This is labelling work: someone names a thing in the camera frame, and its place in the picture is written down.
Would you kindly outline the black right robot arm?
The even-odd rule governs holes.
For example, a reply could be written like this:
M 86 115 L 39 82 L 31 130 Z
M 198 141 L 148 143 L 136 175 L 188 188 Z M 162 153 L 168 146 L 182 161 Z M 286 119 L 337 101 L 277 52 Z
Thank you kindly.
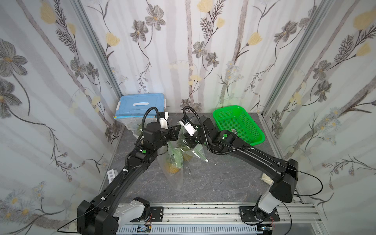
M 189 147 L 201 144 L 212 154 L 232 155 L 273 180 L 272 186 L 260 196 L 253 208 L 259 220 L 270 215 L 280 203 L 292 202 L 298 182 L 297 161 L 283 161 L 249 145 L 229 130 L 218 131 L 210 118 L 200 117 L 190 106 L 184 107 L 182 112 L 184 117 L 180 124 L 188 133 L 186 142 Z

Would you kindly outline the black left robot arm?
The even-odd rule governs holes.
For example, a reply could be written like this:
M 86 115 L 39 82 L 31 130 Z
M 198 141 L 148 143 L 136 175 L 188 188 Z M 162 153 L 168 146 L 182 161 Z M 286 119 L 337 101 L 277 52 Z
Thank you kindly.
M 148 216 L 150 203 L 146 200 L 137 197 L 119 207 L 120 199 L 157 158 L 159 149 L 178 139 L 180 126 L 163 127 L 159 120 L 145 124 L 145 120 L 141 123 L 143 132 L 127 155 L 121 172 L 91 202 L 83 201 L 78 206 L 79 234 L 114 235 L 132 220 Z

